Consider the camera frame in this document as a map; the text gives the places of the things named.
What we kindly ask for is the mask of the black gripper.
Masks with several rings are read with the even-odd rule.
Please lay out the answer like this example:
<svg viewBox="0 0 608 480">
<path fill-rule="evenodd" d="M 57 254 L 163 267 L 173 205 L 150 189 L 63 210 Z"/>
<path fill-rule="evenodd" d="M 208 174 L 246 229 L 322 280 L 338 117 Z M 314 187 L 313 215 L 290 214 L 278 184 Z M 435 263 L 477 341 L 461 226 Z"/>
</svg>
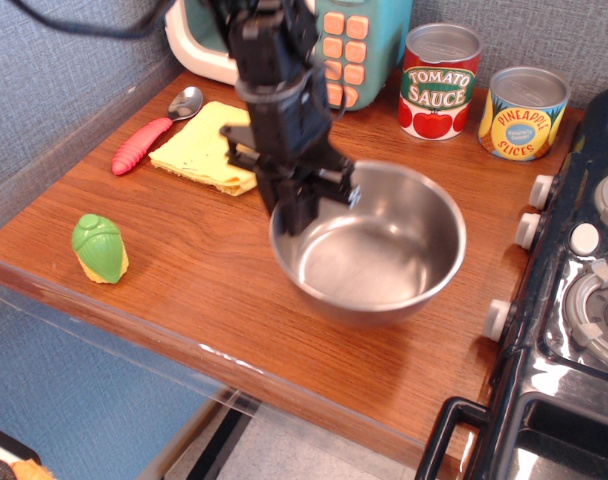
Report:
<svg viewBox="0 0 608 480">
<path fill-rule="evenodd" d="M 268 86 L 240 79 L 235 91 L 246 103 L 250 125 L 220 129 L 229 161 L 255 173 L 268 214 L 279 201 L 289 235 L 300 235 L 318 217 L 320 197 L 350 207 L 359 201 L 353 162 L 329 142 L 333 120 L 322 71 Z"/>
</svg>

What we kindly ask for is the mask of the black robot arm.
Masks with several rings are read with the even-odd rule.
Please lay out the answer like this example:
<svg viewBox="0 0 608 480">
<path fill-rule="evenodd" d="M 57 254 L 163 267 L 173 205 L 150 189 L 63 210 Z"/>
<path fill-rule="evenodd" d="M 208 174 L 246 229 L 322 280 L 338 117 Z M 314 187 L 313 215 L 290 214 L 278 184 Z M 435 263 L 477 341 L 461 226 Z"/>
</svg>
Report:
<svg viewBox="0 0 608 480">
<path fill-rule="evenodd" d="M 236 62 L 236 92 L 250 123 L 225 125 L 230 164 L 253 172 L 283 228 L 301 234 L 321 199 L 360 199 L 354 163 L 329 141 L 334 121 L 323 64 L 313 53 L 316 16 L 302 1 L 212 1 L 215 25 Z"/>
</svg>

